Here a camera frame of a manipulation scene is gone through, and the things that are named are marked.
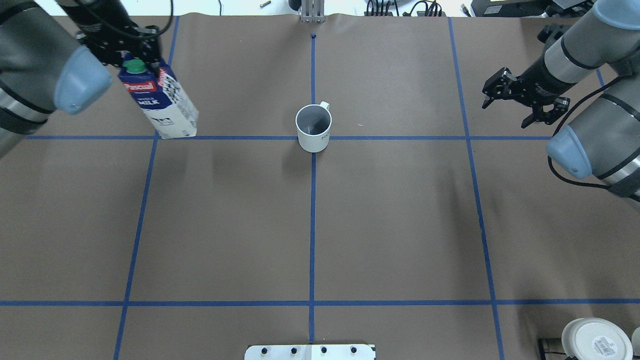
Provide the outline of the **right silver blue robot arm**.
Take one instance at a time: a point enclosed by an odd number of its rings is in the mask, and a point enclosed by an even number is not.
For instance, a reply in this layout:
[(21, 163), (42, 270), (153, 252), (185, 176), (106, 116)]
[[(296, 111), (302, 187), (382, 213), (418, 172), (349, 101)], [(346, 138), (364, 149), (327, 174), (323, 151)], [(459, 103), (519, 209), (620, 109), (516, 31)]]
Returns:
[(521, 127), (557, 125), (547, 164), (567, 184), (607, 191), (639, 209), (640, 5), (597, 0), (573, 25), (552, 23), (540, 57), (521, 75), (503, 67), (483, 84), (486, 109), (513, 100), (531, 109)]

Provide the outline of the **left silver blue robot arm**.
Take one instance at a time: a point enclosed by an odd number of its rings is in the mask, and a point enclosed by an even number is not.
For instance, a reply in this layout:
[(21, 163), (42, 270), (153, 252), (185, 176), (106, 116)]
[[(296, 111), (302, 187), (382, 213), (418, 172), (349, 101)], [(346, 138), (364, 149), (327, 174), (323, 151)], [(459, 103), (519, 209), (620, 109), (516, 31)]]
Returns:
[(120, 68), (125, 55), (152, 69), (162, 61), (160, 37), (172, 25), (140, 26), (119, 0), (59, 0), (77, 27), (72, 35), (34, 0), (3, 0), (0, 16), (1, 155), (62, 111), (74, 116), (111, 86), (106, 66)]

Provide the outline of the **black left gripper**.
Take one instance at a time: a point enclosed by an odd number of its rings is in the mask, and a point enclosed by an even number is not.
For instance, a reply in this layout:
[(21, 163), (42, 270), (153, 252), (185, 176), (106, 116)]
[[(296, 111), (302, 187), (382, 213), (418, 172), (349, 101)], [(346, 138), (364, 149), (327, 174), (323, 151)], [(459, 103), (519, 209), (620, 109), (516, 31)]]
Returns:
[(89, 23), (75, 22), (75, 25), (78, 27), (75, 38), (103, 65), (121, 68), (126, 60), (140, 59), (147, 66), (156, 68), (162, 61), (162, 44), (159, 37), (145, 39), (160, 34), (157, 25), (139, 27), (137, 23), (131, 22), (130, 25), (119, 29), (130, 35), (129, 37), (96, 20), (90, 20)]

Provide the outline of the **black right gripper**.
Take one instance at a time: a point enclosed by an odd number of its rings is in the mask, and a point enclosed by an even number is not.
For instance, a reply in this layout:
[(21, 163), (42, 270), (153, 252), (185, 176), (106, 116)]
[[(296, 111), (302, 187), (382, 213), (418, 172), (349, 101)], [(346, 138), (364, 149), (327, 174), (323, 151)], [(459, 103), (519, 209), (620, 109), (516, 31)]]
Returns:
[(487, 109), (495, 100), (515, 100), (532, 109), (532, 114), (522, 120), (521, 129), (534, 123), (553, 125), (569, 107), (555, 102), (569, 89), (569, 82), (558, 79), (548, 70), (526, 70), (516, 77), (509, 68), (503, 67), (484, 83), (485, 98), (481, 107)]

